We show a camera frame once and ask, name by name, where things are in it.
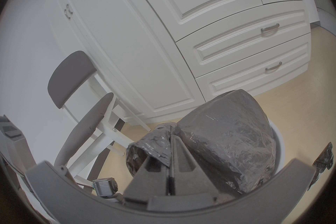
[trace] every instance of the chair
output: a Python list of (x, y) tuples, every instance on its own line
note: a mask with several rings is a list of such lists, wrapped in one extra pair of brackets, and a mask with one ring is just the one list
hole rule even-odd
[[(69, 111), (65, 103), (73, 93), (90, 77), (93, 77), (104, 89), (106, 95), (82, 118), (81, 121)], [(133, 141), (114, 128), (109, 123), (113, 109), (119, 105), (128, 112), (147, 131), (151, 129), (138, 118), (119, 98), (116, 97), (97, 73), (89, 57), (83, 51), (76, 51), (65, 58), (56, 68), (48, 83), (48, 93), (57, 108), (62, 109), (76, 124), (69, 137), (62, 146), (54, 166), (66, 165), (77, 150), (91, 137), (94, 142), (69, 167), (71, 175), (82, 184), (90, 184), (77, 174), (83, 170), (105, 148), (120, 155), (110, 144), (116, 141), (123, 147)]]

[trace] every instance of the beige floor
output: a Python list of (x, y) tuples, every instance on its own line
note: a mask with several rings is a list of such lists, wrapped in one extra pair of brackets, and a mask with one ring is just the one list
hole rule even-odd
[[(311, 31), (311, 38), (308, 71), (255, 97), (283, 135), (286, 163), (298, 158), (312, 164), (329, 142), (336, 145), (336, 37), (322, 28), (315, 28)], [(124, 125), (122, 132), (134, 141), (146, 134), (141, 127), (128, 124)], [(293, 223), (309, 207), (332, 170), (321, 175), (283, 223)], [(109, 154), (99, 177), (114, 177), (121, 192), (132, 180), (125, 157), (114, 153)]]

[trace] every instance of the white chair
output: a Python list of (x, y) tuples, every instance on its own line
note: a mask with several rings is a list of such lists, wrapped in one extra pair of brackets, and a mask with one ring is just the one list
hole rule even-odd
[[(65, 103), (90, 77), (93, 77), (99, 83), (106, 92), (106, 95), (98, 101), (82, 120), (78, 121), (66, 107)], [(59, 109), (62, 109), (76, 124), (59, 152), (54, 165), (66, 165), (69, 159), (89, 137), (94, 139), (94, 142), (69, 167), (69, 172), (78, 183), (90, 184), (89, 181), (77, 175), (105, 148), (124, 155), (123, 152), (117, 151), (110, 145), (113, 141), (116, 141), (125, 148), (133, 142), (109, 123), (109, 118), (117, 105), (128, 112), (147, 131), (151, 130), (111, 92), (110, 88), (97, 73), (97, 69), (89, 57), (83, 51), (76, 51), (70, 54), (56, 68), (48, 83), (48, 93), (54, 104)]]

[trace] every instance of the drawer handle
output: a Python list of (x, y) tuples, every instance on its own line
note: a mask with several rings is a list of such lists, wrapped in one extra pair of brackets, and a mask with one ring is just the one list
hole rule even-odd
[(274, 66), (274, 67), (270, 67), (270, 68), (266, 67), (265, 70), (266, 71), (274, 70), (274, 69), (277, 69), (278, 67), (280, 67), (280, 65), (282, 65), (282, 62), (279, 62), (279, 64)]
[(67, 14), (67, 10), (66, 10), (66, 9), (64, 10), (64, 14), (65, 14), (65, 16), (66, 16), (68, 19), (70, 19), (70, 17), (69, 17), (68, 14)]
[(67, 9), (67, 11), (69, 11), (70, 14), (73, 13), (73, 12), (69, 9), (69, 4), (66, 4), (66, 9)]
[(266, 27), (266, 28), (262, 28), (261, 31), (262, 32), (267, 32), (267, 31), (271, 31), (273, 29), (276, 29), (276, 28), (279, 28), (280, 24), (276, 24), (276, 25), (273, 25), (273, 26), (270, 26), (270, 27)]

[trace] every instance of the gray cushion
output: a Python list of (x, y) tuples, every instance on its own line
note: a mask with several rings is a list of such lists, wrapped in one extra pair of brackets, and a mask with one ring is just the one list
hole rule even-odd
[(65, 58), (48, 83), (48, 93), (55, 105), (60, 109), (95, 71), (97, 69), (83, 51), (76, 51)]
[(66, 165), (69, 159), (79, 150), (87, 139), (94, 133), (99, 122), (104, 118), (107, 107), (113, 99), (113, 93), (107, 93), (93, 108), (78, 122), (57, 155), (54, 166)]

